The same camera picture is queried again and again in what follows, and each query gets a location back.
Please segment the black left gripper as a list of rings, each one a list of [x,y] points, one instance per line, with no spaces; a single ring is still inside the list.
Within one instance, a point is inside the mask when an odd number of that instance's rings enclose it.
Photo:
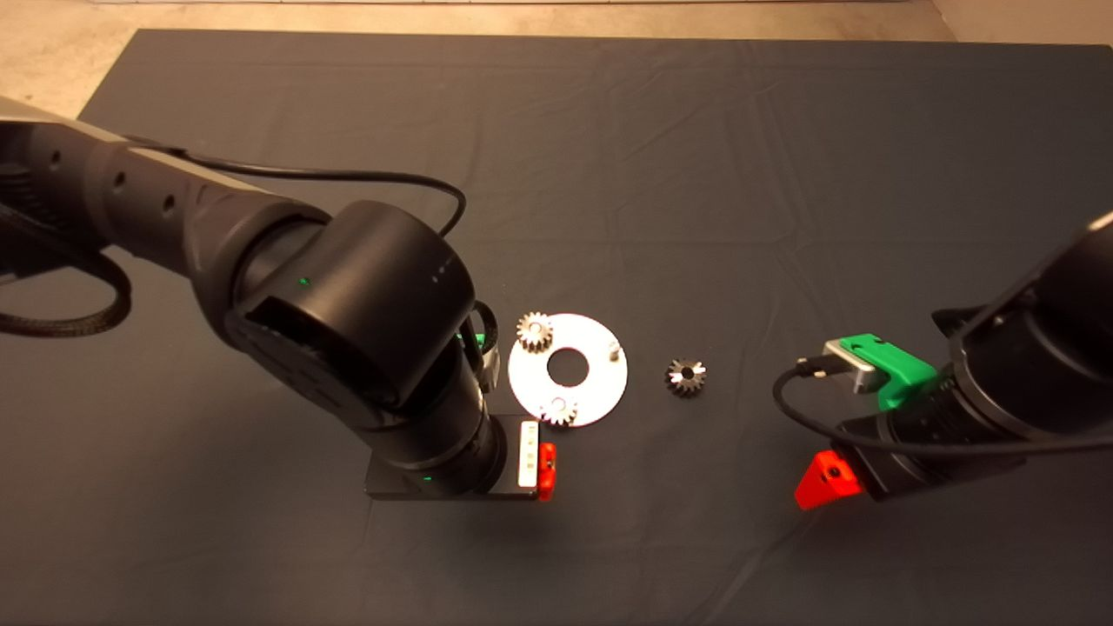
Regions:
[[[451,488],[449,466],[410,476],[373,456],[364,492],[377,502],[548,502],[556,487],[556,446],[542,443],[540,421],[532,415],[490,415],[489,432],[496,454],[474,489]]]

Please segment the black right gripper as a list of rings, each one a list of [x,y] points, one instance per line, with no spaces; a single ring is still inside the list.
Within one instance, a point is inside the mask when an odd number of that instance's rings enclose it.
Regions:
[[[887,443],[966,446],[1002,441],[996,432],[982,430],[977,424],[971,433],[963,433],[937,415],[864,415],[843,421],[837,428],[851,436],[877,437]],[[823,450],[812,456],[796,485],[794,499],[799,509],[812,510],[847,496],[858,496],[866,489],[876,502],[883,502],[894,496],[989,478],[1023,464],[1021,456],[919,458],[839,443],[837,451]]]

